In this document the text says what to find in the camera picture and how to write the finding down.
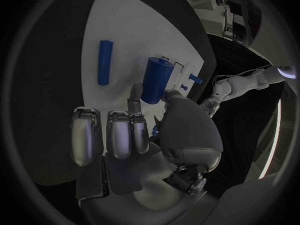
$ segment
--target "white panel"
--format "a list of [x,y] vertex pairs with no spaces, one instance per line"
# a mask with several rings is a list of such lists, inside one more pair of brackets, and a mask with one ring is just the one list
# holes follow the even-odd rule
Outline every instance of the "white panel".
[[[97,83],[98,53],[101,40],[113,42],[110,81]],[[133,83],[142,82],[149,57],[165,56],[170,62],[196,67],[204,63],[191,43],[167,19],[140,0],[95,0],[85,28],[82,45],[81,81],[84,105],[100,110],[103,140],[106,142],[107,112],[127,110],[127,98]],[[180,92],[187,96],[187,91]],[[149,105],[142,111],[151,133],[154,115],[163,117],[164,102]]]

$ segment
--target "cable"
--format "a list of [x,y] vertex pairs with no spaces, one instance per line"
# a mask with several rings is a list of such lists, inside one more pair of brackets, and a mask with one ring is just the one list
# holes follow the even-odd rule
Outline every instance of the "cable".
[[251,71],[255,71],[257,69],[262,69],[262,68],[265,68],[265,67],[269,67],[269,66],[272,66],[273,63],[270,63],[268,65],[265,65],[265,66],[261,66],[261,67],[258,67],[258,68],[253,68],[253,69],[250,69],[250,70],[247,70],[247,71],[243,71],[239,74],[236,74],[236,75],[217,75],[215,76],[213,79],[212,79],[212,86],[215,85],[215,83],[217,82],[217,79],[220,78],[220,77],[235,77],[235,76],[240,76],[240,75],[243,75],[245,73],[248,73],[248,72],[251,72]]

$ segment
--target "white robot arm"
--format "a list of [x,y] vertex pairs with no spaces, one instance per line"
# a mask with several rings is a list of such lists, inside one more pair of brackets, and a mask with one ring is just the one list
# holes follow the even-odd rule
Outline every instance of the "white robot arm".
[[283,82],[284,77],[278,72],[276,66],[257,69],[249,76],[231,76],[217,81],[213,86],[212,95],[205,99],[200,106],[210,117],[220,108],[220,103],[240,97],[246,92],[256,89],[266,89],[270,84]]

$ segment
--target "small blue object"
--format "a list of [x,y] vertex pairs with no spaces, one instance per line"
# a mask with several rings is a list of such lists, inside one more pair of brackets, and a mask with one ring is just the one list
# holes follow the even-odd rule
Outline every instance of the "small blue object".
[[110,83],[113,44],[114,43],[112,41],[100,41],[98,57],[98,84],[101,86],[105,86]]
[[155,125],[152,130],[152,136],[156,137],[157,135],[158,135],[158,128]]
[[197,76],[194,76],[193,74],[189,75],[189,78],[188,79],[191,79],[193,81],[195,81],[197,84],[201,84],[202,83],[202,79],[197,77]]
[[181,88],[182,88],[184,91],[188,90],[188,87],[187,87],[187,86],[184,86],[183,84],[181,85]]
[[143,78],[141,99],[147,104],[157,104],[173,72],[174,65],[164,59],[149,57]]

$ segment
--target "white tabletop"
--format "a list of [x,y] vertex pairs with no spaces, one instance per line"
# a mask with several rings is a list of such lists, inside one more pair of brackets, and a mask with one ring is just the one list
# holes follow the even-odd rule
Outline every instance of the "white tabletop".
[[[113,42],[109,85],[97,83],[98,55],[101,40]],[[85,28],[81,82],[84,105],[101,112],[103,142],[106,144],[107,113],[111,110],[127,111],[127,98],[134,83],[143,82],[149,57],[165,56],[169,62],[195,67],[197,76],[204,63],[191,43],[167,19],[140,0],[95,0]],[[173,88],[169,80],[167,88]],[[193,81],[179,89],[187,96]],[[165,112],[164,102],[150,105],[141,102],[149,135]]]

